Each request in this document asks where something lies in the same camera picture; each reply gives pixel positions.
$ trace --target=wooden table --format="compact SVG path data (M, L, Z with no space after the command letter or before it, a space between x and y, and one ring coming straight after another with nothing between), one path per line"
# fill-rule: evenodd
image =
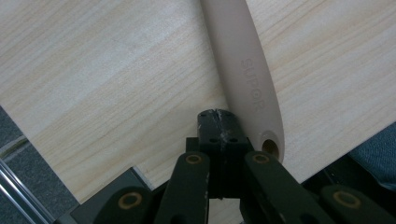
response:
M396 2L248 0L303 181L396 120ZM196 0L6 1L0 103L82 203L131 166L169 178L226 103ZM237 201L211 223L238 223Z

